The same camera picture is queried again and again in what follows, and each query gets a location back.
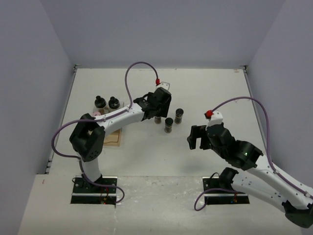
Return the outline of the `pink lid spice bottle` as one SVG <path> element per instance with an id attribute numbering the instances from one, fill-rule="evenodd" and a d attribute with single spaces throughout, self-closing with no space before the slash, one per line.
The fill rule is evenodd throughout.
<path id="1" fill-rule="evenodd" d="M 100 113 L 100 112 L 94 112 L 92 115 L 93 115 L 94 117 L 95 117 L 95 116 L 100 116 L 101 113 Z"/>

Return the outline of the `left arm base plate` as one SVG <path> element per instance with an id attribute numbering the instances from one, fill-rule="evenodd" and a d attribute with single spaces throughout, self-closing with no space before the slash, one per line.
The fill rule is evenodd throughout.
<path id="1" fill-rule="evenodd" d="M 87 182 L 82 176 L 72 179 L 71 204 L 115 205 L 116 188 L 98 187 Z"/>

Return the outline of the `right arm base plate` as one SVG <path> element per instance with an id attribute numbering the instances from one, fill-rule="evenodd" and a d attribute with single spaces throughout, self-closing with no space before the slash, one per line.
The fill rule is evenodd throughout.
<path id="1" fill-rule="evenodd" d="M 211 188 L 219 188 L 219 177 L 213 176 L 202 178 L 203 190 L 206 191 Z M 250 204 L 247 194 L 229 193 L 220 190 L 210 191 L 204 195 L 204 200 L 207 205 L 239 205 Z"/>

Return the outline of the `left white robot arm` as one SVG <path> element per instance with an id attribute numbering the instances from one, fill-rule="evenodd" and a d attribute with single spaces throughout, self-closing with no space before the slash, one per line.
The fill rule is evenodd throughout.
<path id="1" fill-rule="evenodd" d="M 98 156 L 102 152 L 105 137 L 129 124 L 142 122 L 154 117 L 167 117 L 171 103 L 171 93 L 158 86 L 154 92 L 136 98 L 130 105 L 106 115 L 81 116 L 69 141 L 79 158 L 84 186 L 90 192 L 97 192 L 102 185 Z"/>

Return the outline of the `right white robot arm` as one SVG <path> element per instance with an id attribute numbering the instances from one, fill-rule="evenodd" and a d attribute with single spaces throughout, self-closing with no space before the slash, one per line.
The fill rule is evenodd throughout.
<path id="1" fill-rule="evenodd" d="M 223 124 L 192 126 L 187 137 L 190 149 L 212 150 L 230 166 L 219 174 L 210 191 L 245 193 L 265 201 L 302 228 L 313 224 L 313 189 L 270 163 L 263 152 L 247 141 L 236 140 Z"/>

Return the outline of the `black-knob bottle brown contents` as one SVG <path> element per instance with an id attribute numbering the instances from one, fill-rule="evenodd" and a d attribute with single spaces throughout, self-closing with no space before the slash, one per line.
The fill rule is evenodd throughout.
<path id="1" fill-rule="evenodd" d="M 106 107 L 107 102 L 103 97 L 101 97 L 100 95 L 97 95 L 94 101 L 94 105 L 97 109 L 103 109 Z"/>

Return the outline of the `black-knob bottle white contents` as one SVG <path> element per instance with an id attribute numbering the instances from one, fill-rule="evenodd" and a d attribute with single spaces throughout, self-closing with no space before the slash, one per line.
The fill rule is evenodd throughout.
<path id="1" fill-rule="evenodd" d="M 117 110 L 120 107 L 120 101 L 115 96 L 111 96 L 108 102 L 108 106 L 110 110 Z"/>

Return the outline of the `black lid pepper jar front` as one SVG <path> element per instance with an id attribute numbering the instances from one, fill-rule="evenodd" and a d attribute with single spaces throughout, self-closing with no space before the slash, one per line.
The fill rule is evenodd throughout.
<path id="1" fill-rule="evenodd" d="M 166 133 L 171 133 L 172 132 L 172 126 L 173 126 L 173 119 L 168 117 L 165 119 L 165 127 L 164 127 L 164 131 Z"/>

